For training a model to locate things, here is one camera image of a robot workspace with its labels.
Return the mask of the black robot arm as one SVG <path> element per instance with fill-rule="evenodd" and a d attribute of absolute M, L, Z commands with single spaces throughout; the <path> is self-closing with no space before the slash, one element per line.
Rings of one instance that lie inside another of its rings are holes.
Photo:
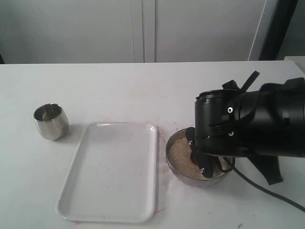
<path fill-rule="evenodd" d="M 283 181 L 279 157 L 304 157 L 304 78 L 250 92 L 253 82 L 250 77 L 239 87 L 232 80 L 197 96 L 195 126 L 185 135 L 203 176 L 213 177 L 218 157 L 246 157 L 273 185 Z"/>

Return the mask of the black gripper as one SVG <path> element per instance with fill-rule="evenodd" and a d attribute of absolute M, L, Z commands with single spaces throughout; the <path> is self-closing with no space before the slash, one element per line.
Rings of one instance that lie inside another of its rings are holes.
<path fill-rule="evenodd" d="M 220 171 L 217 156 L 249 157 L 249 149 L 242 141 L 249 115 L 241 116 L 247 95 L 226 89 L 201 93 L 196 98 L 195 128 L 188 127 L 185 135 L 191 148 L 191 161 L 208 180 L 214 178 L 214 169 Z"/>

